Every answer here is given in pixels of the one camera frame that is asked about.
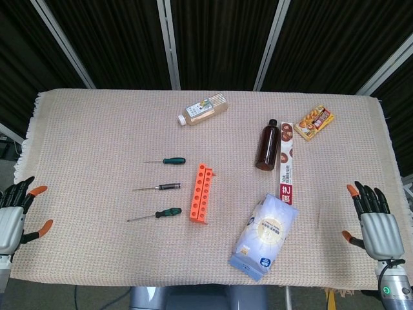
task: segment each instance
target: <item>orange test tube rack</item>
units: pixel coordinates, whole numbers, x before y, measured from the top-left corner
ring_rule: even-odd
[[[212,177],[215,174],[212,168],[208,168],[204,163],[200,163],[196,174],[194,195],[192,197],[191,212],[189,219],[195,223],[205,223],[207,215],[209,192],[212,184]]]

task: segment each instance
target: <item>amber bottle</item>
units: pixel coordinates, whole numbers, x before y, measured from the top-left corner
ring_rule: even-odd
[[[279,142],[277,121],[270,119],[268,126],[263,129],[256,158],[256,167],[264,171],[274,169]]]

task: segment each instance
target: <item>gray floor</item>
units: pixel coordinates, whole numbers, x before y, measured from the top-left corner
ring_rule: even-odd
[[[0,191],[13,184],[14,162],[0,160]],[[79,310],[100,309],[106,303],[127,291],[127,287],[87,287],[77,288]],[[271,286],[268,288],[269,309],[285,309],[284,289]],[[293,309],[325,309],[324,291],[318,288],[293,287]],[[128,297],[120,300],[108,309],[128,309]],[[336,295],[337,310],[382,309],[380,302],[366,297],[360,292],[354,296],[342,298]],[[10,279],[3,300],[2,310],[69,310],[75,309],[74,286],[63,284],[40,284]]]

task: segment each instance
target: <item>black curtain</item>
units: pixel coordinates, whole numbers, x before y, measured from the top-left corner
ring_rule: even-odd
[[[155,0],[46,3],[97,88],[171,88]]]
[[[38,92],[85,85],[30,1],[0,1],[0,123],[25,136]]]
[[[400,174],[413,174],[413,56],[372,95],[381,99]]]
[[[252,90],[277,0],[171,0],[181,88]]]
[[[412,32],[411,1],[293,0],[262,90],[355,94]]]

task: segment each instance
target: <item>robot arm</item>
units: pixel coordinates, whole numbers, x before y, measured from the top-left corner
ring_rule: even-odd
[[[412,289],[406,271],[400,266],[405,263],[401,259],[405,250],[385,195],[379,189],[373,191],[360,182],[355,184],[359,193],[351,185],[347,185],[347,189],[353,197],[363,240],[353,237],[348,231],[343,231],[343,236],[378,261],[375,272],[383,307],[386,310],[413,309]]]
[[[46,186],[40,186],[26,195],[27,188],[33,180],[34,177],[31,177],[17,185],[10,186],[3,195],[0,193],[0,306],[10,277],[14,253],[21,243],[24,244],[45,235],[53,224],[52,220],[48,220],[39,231],[24,234],[26,214],[34,198],[47,190]]]

